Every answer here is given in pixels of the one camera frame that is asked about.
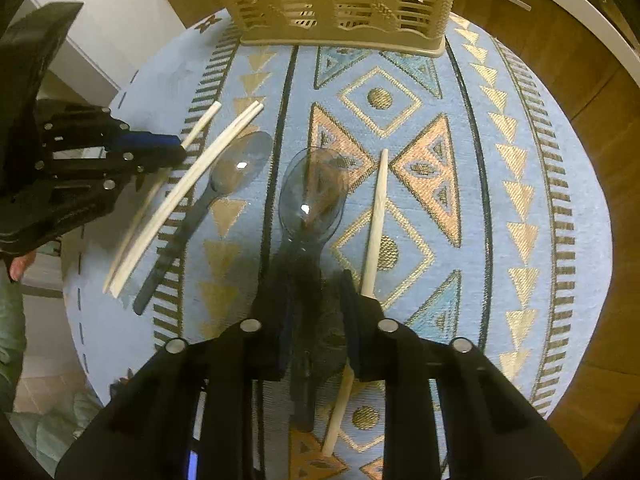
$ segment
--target green clothing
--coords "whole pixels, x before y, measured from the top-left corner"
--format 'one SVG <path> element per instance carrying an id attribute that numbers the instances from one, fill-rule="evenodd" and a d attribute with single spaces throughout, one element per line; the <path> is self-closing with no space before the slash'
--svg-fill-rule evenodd
<path id="1" fill-rule="evenodd" d="M 27 347 L 19 283 L 11 283 L 0 264 L 0 410 L 29 452 L 51 475 L 74 440 L 100 411 L 93 393 L 68 394 L 45 415 L 11 413 Z"/>

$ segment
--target person's hand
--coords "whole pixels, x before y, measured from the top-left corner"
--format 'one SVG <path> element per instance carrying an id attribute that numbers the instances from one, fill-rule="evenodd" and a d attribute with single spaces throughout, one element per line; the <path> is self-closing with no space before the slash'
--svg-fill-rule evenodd
<path id="1" fill-rule="evenodd" d="M 9 268 L 9 275 L 14 282 L 19 282 L 22 279 L 24 271 L 31 267 L 36 259 L 36 251 L 31 251 L 24 256 L 18 256 L 11 262 Z"/>

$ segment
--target beige basket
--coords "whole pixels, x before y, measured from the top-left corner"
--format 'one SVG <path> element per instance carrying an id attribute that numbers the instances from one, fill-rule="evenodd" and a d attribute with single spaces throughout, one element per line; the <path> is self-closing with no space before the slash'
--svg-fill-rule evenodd
<path id="1" fill-rule="evenodd" d="M 440 56 L 453 0 L 222 0 L 245 44 L 340 44 Z"/>

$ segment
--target round table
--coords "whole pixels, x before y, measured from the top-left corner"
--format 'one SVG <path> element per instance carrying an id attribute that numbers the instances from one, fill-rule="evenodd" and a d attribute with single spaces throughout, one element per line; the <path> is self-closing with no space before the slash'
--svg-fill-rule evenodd
<path id="1" fill-rule="evenodd" d="M 612 248 L 593 168 L 540 80 L 508 48 L 453 14 L 446 53 L 437 59 L 343 47 L 242 46 L 239 35 L 219 12 L 161 50 L 111 105 L 114 117 L 134 130 L 182 138 L 214 100 L 223 105 L 154 208 L 254 100 L 265 108 L 249 128 L 270 133 L 274 151 L 250 186 L 213 206 L 142 317 L 130 302 L 204 191 L 206 176 L 164 224 L 120 300 L 103 294 L 102 284 L 148 187 L 136 192 L 131 184 L 111 215 L 65 237 L 68 318 L 102 401 L 109 400 L 110 384 L 137 371 L 168 339 L 216 337 L 246 315 L 280 241 L 284 171 L 307 146 L 336 150 L 350 166 L 344 218 L 325 247 L 322 271 L 329 276 L 348 268 L 357 280 L 378 159 L 388 148 L 375 291 L 386 316 L 423 338 L 471 339 L 547 416 L 593 333 Z M 314 432 L 290 427 L 287 380 L 265 386 L 269 478 L 381 477 L 380 384 L 356 383 L 334 456 L 320 454 L 345 355 L 330 337 L 342 328 L 327 297 L 328 379 L 318 393 Z"/>

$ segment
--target transparent gray spoon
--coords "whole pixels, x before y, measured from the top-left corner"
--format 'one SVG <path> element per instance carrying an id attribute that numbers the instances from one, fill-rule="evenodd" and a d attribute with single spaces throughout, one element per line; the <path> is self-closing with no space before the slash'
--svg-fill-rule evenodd
<path id="1" fill-rule="evenodd" d="M 133 311 L 136 314 L 141 316 L 145 311 L 164 275 L 184 251 L 211 204 L 235 193 L 254 180 L 267 164 L 272 147 L 273 139 L 269 134 L 254 132 L 234 140 L 220 153 L 211 167 L 207 189 L 185 215 L 136 296 L 133 302 Z"/>

